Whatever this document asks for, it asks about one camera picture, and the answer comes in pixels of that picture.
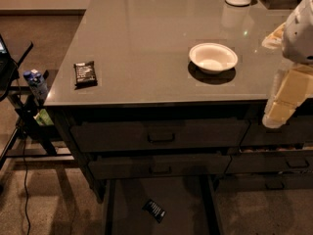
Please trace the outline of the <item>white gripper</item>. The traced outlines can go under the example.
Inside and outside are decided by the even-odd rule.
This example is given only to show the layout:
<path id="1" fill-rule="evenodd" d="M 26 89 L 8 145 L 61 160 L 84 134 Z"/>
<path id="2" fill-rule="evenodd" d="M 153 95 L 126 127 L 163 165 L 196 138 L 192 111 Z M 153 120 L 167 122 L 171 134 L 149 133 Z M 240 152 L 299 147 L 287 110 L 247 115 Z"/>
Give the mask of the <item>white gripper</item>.
<path id="1" fill-rule="evenodd" d="M 278 49 L 282 46 L 285 23 L 279 25 L 267 35 L 262 46 L 268 49 Z M 280 128 L 286 124 L 307 98 L 313 96 L 313 67 L 294 64 L 283 78 L 282 84 L 275 96 L 275 101 L 269 101 L 264 110 L 262 123 L 268 128 Z"/>

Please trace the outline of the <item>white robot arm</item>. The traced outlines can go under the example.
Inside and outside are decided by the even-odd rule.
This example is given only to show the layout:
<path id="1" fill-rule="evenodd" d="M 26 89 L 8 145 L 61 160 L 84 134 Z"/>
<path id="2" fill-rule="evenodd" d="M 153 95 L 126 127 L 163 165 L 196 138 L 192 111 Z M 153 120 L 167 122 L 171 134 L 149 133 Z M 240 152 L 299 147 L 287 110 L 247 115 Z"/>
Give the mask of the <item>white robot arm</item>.
<path id="1" fill-rule="evenodd" d="M 264 110 L 262 123 L 280 128 L 295 110 L 313 94 L 313 0 L 302 0 L 287 20 L 264 38 L 262 46 L 281 49 L 292 61 L 279 70 Z"/>

